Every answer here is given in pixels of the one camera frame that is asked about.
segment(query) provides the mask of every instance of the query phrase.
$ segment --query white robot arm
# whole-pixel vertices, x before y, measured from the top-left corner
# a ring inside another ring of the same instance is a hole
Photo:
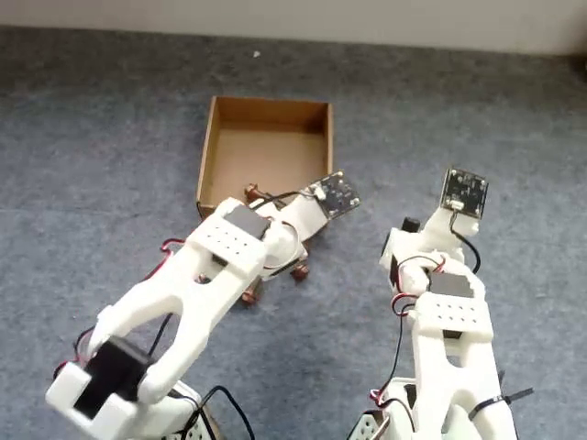
[[[305,258],[302,241],[358,204],[341,171],[306,188],[281,211],[271,201],[251,209],[225,200],[177,254],[98,315],[87,364],[67,363],[47,402],[99,440],[181,432],[199,396],[180,378],[216,324],[255,278],[270,278]],[[158,360],[125,339],[133,328],[168,313],[181,321]]]
[[[440,206],[424,228],[406,218],[387,237],[380,263],[392,284],[393,310],[412,326],[415,377],[397,378],[393,368],[371,392],[380,412],[363,414],[349,440],[516,440],[512,396],[503,396],[495,366],[485,287],[475,275],[481,260],[466,238],[478,232],[486,192],[485,179],[449,170]],[[473,270],[464,264],[462,243],[477,257]],[[404,298],[412,302],[398,313]]]

